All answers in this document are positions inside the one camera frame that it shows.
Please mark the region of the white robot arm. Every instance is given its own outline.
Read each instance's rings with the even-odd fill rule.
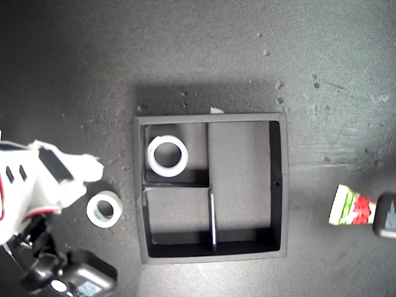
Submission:
[[[0,142],[0,244],[20,233],[27,218],[60,213],[87,192],[84,182],[102,175],[91,155],[69,155],[37,140],[26,147]]]

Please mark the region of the black tray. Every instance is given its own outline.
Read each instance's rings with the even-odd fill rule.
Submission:
[[[135,192],[144,263],[286,255],[288,159],[284,114],[139,117]],[[145,153],[158,135],[183,141],[187,168],[164,178]]]

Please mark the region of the white tape roll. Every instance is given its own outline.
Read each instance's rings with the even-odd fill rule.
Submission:
[[[100,212],[98,208],[100,201],[106,201],[111,205],[113,208],[113,215],[106,216]],[[119,220],[122,212],[123,203],[115,193],[110,191],[100,192],[93,196],[87,204],[87,216],[89,220],[100,228],[109,228],[113,226]]]
[[[159,147],[161,144],[174,144],[180,149],[181,157],[179,162],[174,167],[164,167],[158,164],[156,161],[154,153],[157,147]],[[157,136],[147,147],[147,160],[151,169],[156,174],[163,176],[164,178],[172,178],[173,176],[179,175],[184,169],[186,169],[188,162],[188,151],[184,143],[182,143],[181,140],[175,136]]]

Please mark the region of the gray floor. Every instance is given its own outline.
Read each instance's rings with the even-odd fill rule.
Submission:
[[[0,129],[4,138],[52,142],[106,165],[123,219],[99,230],[81,199],[54,233],[62,247],[89,249],[119,269],[116,296],[392,296],[396,241],[374,237],[369,226],[330,226],[327,217],[338,183],[374,199],[396,190],[395,5],[3,1]],[[287,114],[288,255],[143,266],[131,119],[211,106]],[[2,269],[0,283],[10,288],[10,279]]]

